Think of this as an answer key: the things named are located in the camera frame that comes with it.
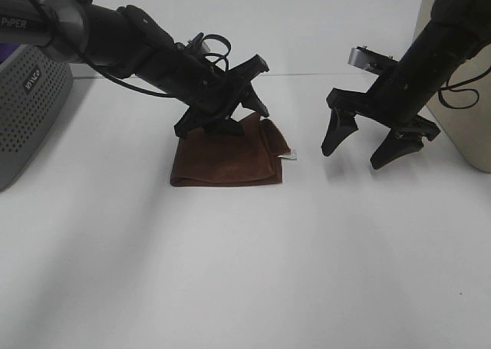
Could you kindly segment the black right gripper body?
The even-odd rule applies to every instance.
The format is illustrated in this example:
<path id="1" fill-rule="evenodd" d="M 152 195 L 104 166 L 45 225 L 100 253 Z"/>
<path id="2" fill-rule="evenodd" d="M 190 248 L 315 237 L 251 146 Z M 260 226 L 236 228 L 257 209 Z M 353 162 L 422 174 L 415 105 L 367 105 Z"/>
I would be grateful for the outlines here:
<path id="1" fill-rule="evenodd" d="M 416 133 L 433 141 L 439 134 L 438 126 L 419 115 L 410 119 L 407 123 L 399 123 L 390 118 L 382 109 L 375 106 L 375 103 L 367 93 L 356 91 L 345 91 L 334 88 L 326 98 L 331 113 L 334 114 L 334 121 L 328 125 L 326 135 L 333 136 L 341 129 L 341 115 L 354 119 L 356 115 L 370 118 L 397 133 Z"/>

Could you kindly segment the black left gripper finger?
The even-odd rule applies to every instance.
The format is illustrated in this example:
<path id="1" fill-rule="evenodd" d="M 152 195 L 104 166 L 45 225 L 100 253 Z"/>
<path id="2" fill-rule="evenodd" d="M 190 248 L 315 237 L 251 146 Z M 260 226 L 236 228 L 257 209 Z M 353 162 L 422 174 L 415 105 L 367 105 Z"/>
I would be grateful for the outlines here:
<path id="1" fill-rule="evenodd" d="M 241 123 L 233 120 L 232 118 L 220 119 L 209 123 L 203 127 L 204 132 L 209 135 L 230 135 L 230 136 L 243 136 L 244 130 Z"/>
<path id="2" fill-rule="evenodd" d="M 251 84 L 246 86 L 242 91 L 239 102 L 244 108 L 252 110 L 262 117 L 269 117 L 267 107 L 259 99 L 259 96 Z"/>

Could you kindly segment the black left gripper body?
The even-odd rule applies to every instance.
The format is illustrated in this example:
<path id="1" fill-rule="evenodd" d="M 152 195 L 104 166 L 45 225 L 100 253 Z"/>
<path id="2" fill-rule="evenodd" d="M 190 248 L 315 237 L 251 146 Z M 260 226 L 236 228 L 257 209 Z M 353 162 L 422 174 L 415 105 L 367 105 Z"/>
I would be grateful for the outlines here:
<path id="1" fill-rule="evenodd" d="M 223 86 L 216 91 L 206 88 L 204 94 L 189 105 L 174 126 L 175 134 L 178 137 L 187 137 L 192 130 L 203 129 L 205 125 L 220 119 L 232 118 L 235 109 L 241 105 L 239 98 L 242 91 L 246 86 L 252 85 L 255 77 L 268 70 L 267 63 L 259 55 L 229 70 L 224 76 Z"/>

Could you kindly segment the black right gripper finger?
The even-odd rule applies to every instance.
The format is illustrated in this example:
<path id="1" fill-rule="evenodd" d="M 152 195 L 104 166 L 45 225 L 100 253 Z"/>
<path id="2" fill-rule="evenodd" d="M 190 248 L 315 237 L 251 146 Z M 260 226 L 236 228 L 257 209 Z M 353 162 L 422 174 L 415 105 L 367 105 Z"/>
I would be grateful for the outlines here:
<path id="1" fill-rule="evenodd" d="M 358 130 L 355 114 L 346 110 L 332 109 L 328 129 L 321 145 L 324 156 L 330 156 L 352 133 Z"/>
<path id="2" fill-rule="evenodd" d="M 375 170 L 379 170 L 390 162 L 407 154 L 418 152 L 422 148 L 423 141 L 420 134 L 391 130 L 371 156 L 371 165 Z"/>

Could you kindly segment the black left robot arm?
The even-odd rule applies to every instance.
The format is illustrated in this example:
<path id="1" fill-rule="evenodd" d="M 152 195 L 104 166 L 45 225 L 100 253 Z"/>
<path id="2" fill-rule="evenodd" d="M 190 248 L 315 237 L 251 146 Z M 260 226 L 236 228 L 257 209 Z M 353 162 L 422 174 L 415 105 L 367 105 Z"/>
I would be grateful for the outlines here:
<path id="1" fill-rule="evenodd" d="M 51 60 L 84 63 L 106 79 L 133 90 L 125 79 L 135 75 L 154 86 L 154 97 L 176 98 L 188 110 L 175 124 L 179 138 L 191 130 L 242 136 L 233 120 L 238 106 L 262 117 L 269 112 L 252 87 L 268 71 L 255 55 L 230 67 L 227 54 L 210 51 L 206 41 L 231 46 L 221 35 L 199 33 L 182 44 L 145 11 L 127 5 L 116 10 L 93 0 L 1 0 L 1 41 L 33 45 Z"/>

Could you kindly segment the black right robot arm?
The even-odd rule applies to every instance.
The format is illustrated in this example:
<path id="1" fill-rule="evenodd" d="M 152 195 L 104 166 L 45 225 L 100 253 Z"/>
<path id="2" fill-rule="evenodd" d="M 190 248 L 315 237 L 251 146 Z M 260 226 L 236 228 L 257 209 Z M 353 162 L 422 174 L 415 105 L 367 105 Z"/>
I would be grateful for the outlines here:
<path id="1" fill-rule="evenodd" d="M 490 0 L 435 0 L 430 20 L 399 61 L 374 56 L 382 70 L 367 92 L 335 88 L 327 96 L 331 117 L 323 155 L 358 130 L 357 115 L 390 130 L 371 157 L 374 169 L 421 150 L 423 140 L 434 140 L 440 130 L 420 110 L 433 95 L 455 90 L 448 83 L 453 73 L 489 43 Z"/>

